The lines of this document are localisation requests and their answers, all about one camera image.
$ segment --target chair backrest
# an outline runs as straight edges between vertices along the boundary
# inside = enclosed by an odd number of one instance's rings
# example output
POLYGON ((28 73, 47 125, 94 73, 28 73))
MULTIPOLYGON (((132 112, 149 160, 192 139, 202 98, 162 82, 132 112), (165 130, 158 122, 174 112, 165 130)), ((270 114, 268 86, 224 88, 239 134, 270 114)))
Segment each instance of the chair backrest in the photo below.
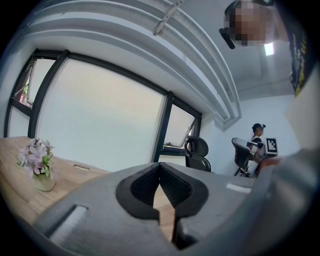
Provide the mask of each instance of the chair backrest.
POLYGON ((238 167, 245 170, 248 167, 248 161, 253 160, 258 144, 236 137, 231 142, 235 148, 234 162, 238 167))
POLYGON ((197 136, 188 136, 184 144, 185 166, 211 172, 211 165, 205 156, 209 152, 208 144, 197 136))

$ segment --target black office chair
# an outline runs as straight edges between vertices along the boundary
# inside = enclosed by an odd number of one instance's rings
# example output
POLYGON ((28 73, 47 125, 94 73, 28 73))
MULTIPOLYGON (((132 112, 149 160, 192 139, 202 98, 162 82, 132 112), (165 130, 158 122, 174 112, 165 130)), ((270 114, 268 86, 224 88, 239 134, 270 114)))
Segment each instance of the black office chair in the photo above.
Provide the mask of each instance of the black office chair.
POLYGON ((231 142, 235 148, 234 162, 239 167, 234 176, 241 173, 240 176, 257 178, 256 173, 248 171, 248 164, 249 161, 255 160, 259 163, 262 160, 265 155, 262 150, 264 148, 264 144, 261 142, 255 143, 246 141, 241 138, 233 138, 231 142))
POLYGON ((185 166, 211 172, 211 165, 205 156, 209 152, 208 144, 197 136, 188 136, 184 143, 185 166))

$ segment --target wooden desk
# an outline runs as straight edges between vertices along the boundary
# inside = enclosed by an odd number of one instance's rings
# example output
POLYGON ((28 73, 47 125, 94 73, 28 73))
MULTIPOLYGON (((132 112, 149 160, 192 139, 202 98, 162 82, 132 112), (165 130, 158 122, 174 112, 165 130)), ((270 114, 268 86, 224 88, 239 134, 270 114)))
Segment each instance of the wooden desk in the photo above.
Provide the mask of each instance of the wooden desk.
MULTIPOLYGON (((57 180, 53 189, 42 192, 33 187, 27 172, 17 165, 19 149, 29 141, 28 137, 0 139, 0 191, 10 210, 32 224, 53 203, 79 187, 82 183, 108 175, 109 172, 74 161, 52 157, 57 180), (74 165, 88 167, 77 168, 74 165)), ((153 207, 160 212, 160 228, 170 240, 173 232, 175 210, 159 186, 153 207)))

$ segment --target window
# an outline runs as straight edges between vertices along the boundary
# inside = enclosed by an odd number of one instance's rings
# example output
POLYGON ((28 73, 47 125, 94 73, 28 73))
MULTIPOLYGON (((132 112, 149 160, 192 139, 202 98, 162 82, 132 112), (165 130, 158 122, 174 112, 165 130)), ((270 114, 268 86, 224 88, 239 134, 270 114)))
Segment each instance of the window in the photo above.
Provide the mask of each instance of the window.
POLYGON ((185 141, 188 136, 199 136, 200 122, 200 113, 174 97, 160 155, 185 156, 185 141))
POLYGON ((53 59, 32 58, 20 76, 12 98, 31 109, 39 87, 54 62, 53 59))
POLYGON ((8 137, 28 136, 28 126, 30 117, 22 113, 19 109, 11 106, 9 122, 8 122, 8 137))
POLYGON ((68 58, 41 106, 36 137, 54 154, 115 172, 148 163, 164 95, 113 72, 68 58))
POLYGON ((164 148, 184 149, 187 136, 191 135, 196 118, 181 108, 172 105, 164 148))

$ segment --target ceiling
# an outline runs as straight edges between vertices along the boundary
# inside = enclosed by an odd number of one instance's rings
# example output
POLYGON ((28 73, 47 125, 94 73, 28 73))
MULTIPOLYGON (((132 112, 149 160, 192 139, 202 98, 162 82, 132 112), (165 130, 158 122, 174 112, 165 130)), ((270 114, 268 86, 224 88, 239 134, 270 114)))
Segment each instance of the ceiling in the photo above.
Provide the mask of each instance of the ceiling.
POLYGON ((230 49, 220 36, 224 10, 232 1, 184 0, 180 8, 206 31, 220 50, 241 101, 293 94, 289 82, 291 57, 287 42, 274 42, 274 54, 266 56, 263 45, 230 49))
POLYGON ((179 9, 172 24, 154 35, 172 6, 168 0, 50 0, 24 20, 15 39, 107 60, 172 91, 222 127, 229 125, 241 117, 236 86, 203 29, 179 9))

